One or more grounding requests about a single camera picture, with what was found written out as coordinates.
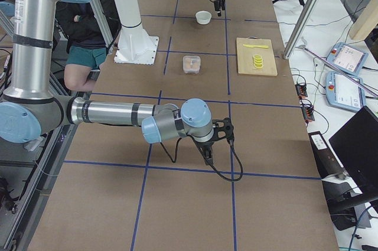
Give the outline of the clear plastic egg box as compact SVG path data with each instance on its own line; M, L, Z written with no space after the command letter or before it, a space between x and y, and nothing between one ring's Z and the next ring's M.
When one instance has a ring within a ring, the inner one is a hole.
M201 67L201 58L199 56L183 57L183 72L185 74L198 74Z

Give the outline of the black device box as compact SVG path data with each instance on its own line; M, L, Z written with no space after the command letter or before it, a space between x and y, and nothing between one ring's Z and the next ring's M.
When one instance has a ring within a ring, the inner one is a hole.
M333 154L321 132L310 132L309 140L321 178L336 177L339 180L346 179L345 170L337 161L336 156Z

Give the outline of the white ceramic bowl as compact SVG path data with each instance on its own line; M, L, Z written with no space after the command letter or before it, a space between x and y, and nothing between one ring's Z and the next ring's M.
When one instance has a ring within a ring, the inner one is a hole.
M212 14L208 11L198 11L195 14L195 18L198 24L207 25L212 18Z

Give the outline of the bamboo cutting board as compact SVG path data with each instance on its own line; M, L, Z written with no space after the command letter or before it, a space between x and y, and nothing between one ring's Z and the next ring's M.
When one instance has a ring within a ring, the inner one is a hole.
M236 38L237 72L241 75L277 76L271 40Z

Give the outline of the yellow plastic knife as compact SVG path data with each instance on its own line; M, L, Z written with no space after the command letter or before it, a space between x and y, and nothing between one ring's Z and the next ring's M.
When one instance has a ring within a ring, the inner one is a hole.
M262 48L262 49L268 49L268 45L253 45L253 44L242 44L242 46L247 48Z

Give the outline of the grabber reaching stick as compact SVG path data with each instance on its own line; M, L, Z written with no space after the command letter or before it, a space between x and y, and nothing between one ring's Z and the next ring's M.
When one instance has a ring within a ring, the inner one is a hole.
M355 81L351 76L349 76L347 73L343 72L342 70L338 69L335 65L333 65L330 62L328 62L326 59L322 58L318 54L315 54L313 51L311 51L310 49L308 49L306 47L306 45L301 44L301 45L297 46L297 48L301 49L301 50L304 50L307 53L309 53L310 55L314 56L315 58L321 60L327 67L329 67L330 69L336 71L337 73L339 73L340 75L344 76L345 78L349 79L349 81L351 81L352 83L356 84L359 88L363 89L365 92L367 92L368 94L372 95L373 99L377 99L377 97L378 97L377 93L373 92L368 87L366 87L365 85L361 84L360 82Z

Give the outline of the orange black circuit module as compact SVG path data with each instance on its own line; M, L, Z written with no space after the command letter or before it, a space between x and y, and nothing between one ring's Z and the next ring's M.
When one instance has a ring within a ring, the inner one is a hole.
M315 120L313 105L304 104L302 105L301 109L302 109L302 115L304 117L304 121L306 123L309 123Z
M307 86L305 84L299 84L297 83L295 85L296 93L299 98L306 98L308 97L307 95Z

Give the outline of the blue teach pendant far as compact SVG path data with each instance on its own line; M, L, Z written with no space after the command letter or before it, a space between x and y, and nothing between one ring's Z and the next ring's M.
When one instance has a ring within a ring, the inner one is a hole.
M343 72L358 76L368 58L368 53L345 43L336 43L326 60Z

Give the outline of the blue teach pendant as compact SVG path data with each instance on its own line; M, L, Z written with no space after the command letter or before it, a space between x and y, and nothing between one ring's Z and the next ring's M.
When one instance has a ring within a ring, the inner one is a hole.
M358 76L368 58L368 53L345 43L336 43L326 60L343 72Z
M328 104L332 107L358 112L367 105L364 90L335 71L327 73L325 94Z

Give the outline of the seated person in black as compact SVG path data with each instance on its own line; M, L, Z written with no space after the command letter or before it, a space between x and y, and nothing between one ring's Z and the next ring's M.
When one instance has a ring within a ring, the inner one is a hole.
M96 81L89 77L101 69L106 59L106 45L89 3L58 2L56 19L68 37L68 58L64 70L66 87L75 92L91 92Z

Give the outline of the blue teach pendant near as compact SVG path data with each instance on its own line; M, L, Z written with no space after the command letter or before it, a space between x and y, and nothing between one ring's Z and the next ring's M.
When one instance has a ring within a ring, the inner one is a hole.
M325 94L328 104L332 107L358 112L367 105L364 90L335 71L327 73Z

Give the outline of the black monitor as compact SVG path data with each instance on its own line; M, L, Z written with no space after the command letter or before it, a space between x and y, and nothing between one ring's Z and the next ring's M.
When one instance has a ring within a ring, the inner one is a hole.
M357 185L377 188L377 116L367 106L348 120L329 142Z

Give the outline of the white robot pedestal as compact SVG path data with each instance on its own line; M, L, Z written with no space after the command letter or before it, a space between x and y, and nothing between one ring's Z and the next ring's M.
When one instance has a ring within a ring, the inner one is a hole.
M159 38L144 30L138 0L114 1L121 23L115 62L154 64Z

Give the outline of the aluminium frame post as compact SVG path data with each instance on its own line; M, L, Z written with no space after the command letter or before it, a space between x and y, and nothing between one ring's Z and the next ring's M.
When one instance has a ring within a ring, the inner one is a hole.
M288 60L298 42L300 39L306 24L311 16L311 12L314 9L315 5L317 3L317 0L307 0L305 3L305 6L302 9L302 12L298 18L298 21L296 22L295 28L289 38L289 41L285 47L285 50L283 52L283 58Z

